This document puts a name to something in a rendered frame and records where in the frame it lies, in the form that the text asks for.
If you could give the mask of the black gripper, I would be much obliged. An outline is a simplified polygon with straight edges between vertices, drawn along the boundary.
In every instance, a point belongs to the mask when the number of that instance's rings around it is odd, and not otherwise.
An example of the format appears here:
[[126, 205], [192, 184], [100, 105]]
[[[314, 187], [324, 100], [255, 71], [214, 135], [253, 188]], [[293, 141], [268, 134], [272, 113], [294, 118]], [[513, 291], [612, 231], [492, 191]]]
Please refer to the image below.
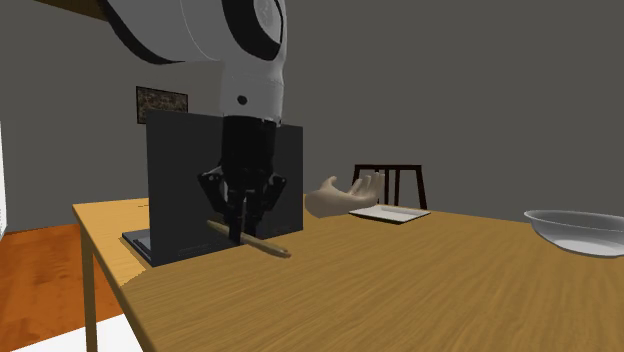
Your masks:
[[[250, 116], [231, 115], [223, 119], [221, 166], [197, 175], [213, 210], [224, 217], [228, 238], [241, 244], [242, 206], [246, 192], [244, 232], [256, 236], [264, 214], [276, 205], [287, 180], [274, 173], [277, 124]], [[228, 187], [228, 198], [220, 191]]]

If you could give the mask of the tan wooden stick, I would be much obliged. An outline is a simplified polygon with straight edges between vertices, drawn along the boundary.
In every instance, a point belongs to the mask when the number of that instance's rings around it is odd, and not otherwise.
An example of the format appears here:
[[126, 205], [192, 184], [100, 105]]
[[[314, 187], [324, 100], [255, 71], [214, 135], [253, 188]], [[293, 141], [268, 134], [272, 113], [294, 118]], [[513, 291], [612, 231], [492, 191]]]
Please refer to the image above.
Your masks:
[[[230, 228], [227, 225], [212, 220], [207, 220], [206, 223], [210, 228], [216, 230], [217, 232], [225, 235], [226, 237], [229, 236]], [[240, 242], [242, 244], [252, 246], [260, 251], [280, 258], [290, 258], [292, 256], [292, 254], [286, 248], [264, 241], [244, 232], [240, 233]]]

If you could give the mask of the black open laptop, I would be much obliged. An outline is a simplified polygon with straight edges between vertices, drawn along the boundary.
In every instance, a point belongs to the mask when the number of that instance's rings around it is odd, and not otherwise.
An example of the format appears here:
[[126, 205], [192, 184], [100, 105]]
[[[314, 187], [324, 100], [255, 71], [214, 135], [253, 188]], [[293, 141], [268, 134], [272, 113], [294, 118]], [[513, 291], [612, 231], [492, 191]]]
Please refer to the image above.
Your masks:
[[[126, 240], [151, 266], [213, 253], [234, 244], [206, 221], [222, 222], [197, 175], [218, 166], [223, 118], [183, 112], [146, 113], [149, 227], [126, 231]], [[268, 239], [303, 229], [303, 128], [276, 130], [274, 171], [287, 184], [264, 214], [257, 236]]]

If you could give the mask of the beige hand figure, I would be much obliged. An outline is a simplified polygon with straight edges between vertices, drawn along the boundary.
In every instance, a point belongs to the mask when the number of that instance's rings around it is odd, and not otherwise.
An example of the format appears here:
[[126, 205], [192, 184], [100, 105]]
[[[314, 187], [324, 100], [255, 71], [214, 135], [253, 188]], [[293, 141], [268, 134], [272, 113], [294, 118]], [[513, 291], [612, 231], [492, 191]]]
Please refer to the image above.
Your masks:
[[358, 178], [348, 191], [334, 186], [336, 176], [327, 178], [319, 189], [305, 195], [305, 209], [316, 218], [339, 216], [374, 206], [384, 188], [385, 175], [375, 172]]

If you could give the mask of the dark wooden chair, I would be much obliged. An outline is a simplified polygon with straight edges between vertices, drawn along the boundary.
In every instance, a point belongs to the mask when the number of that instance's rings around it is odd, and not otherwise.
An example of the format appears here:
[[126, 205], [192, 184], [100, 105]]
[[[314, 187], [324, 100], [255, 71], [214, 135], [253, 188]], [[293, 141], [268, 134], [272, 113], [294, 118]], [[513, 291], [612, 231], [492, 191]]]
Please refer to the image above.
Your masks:
[[393, 205], [398, 206], [400, 203], [400, 181], [401, 181], [401, 172], [402, 171], [411, 171], [415, 173], [416, 185], [417, 185], [417, 194], [419, 201], [419, 208], [422, 210], [427, 210], [427, 198], [426, 191], [424, 185], [424, 177], [423, 177], [423, 168], [421, 165], [406, 165], [406, 164], [355, 164], [352, 183], [359, 178], [360, 172], [362, 170], [372, 170], [374, 172], [383, 171], [385, 173], [384, 178], [384, 203], [388, 205], [389, 201], [389, 181], [390, 181], [390, 173], [394, 174], [394, 197], [393, 197]]

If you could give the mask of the white square plate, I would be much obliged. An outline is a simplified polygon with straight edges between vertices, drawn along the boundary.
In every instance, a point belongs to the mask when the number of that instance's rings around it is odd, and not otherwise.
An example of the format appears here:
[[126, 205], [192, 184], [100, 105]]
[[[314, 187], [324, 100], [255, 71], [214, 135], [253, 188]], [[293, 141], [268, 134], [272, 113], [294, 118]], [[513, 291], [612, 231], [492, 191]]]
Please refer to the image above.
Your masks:
[[403, 224], [430, 214], [427, 210], [377, 204], [350, 211], [351, 215], [366, 219]]

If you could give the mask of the wooden table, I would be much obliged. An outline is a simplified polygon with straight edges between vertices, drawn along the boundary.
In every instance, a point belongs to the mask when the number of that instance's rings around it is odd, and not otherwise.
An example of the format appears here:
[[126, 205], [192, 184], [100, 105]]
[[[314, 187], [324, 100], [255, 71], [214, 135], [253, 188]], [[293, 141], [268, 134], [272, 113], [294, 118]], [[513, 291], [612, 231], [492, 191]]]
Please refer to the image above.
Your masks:
[[433, 212], [307, 217], [277, 258], [249, 246], [153, 267], [122, 241], [146, 199], [77, 204], [85, 320], [100, 267], [143, 352], [624, 352], [624, 258], [526, 223]]

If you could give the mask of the white bowl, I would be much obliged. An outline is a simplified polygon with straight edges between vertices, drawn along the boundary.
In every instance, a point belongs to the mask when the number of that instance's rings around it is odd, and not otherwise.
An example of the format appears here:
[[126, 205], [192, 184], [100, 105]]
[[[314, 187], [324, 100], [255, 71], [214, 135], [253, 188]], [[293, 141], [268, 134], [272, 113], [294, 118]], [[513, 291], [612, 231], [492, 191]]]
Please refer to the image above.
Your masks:
[[524, 215], [539, 236], [563, 250], [624, 257], [624, 217], [570, 210], [528, 210]]

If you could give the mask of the dark framed wall picture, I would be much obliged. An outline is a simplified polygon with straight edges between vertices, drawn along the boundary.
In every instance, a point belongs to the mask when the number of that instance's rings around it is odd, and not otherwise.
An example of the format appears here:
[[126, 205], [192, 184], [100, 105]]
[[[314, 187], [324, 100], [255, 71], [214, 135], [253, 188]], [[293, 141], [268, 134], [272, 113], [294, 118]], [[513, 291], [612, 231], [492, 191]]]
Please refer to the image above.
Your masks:
[[142, 86], [137, 86], [135, 92], [138, 124], [146, 123], [146, 112], [148, 110], [188, 111], [189, 100], [187, 94]]

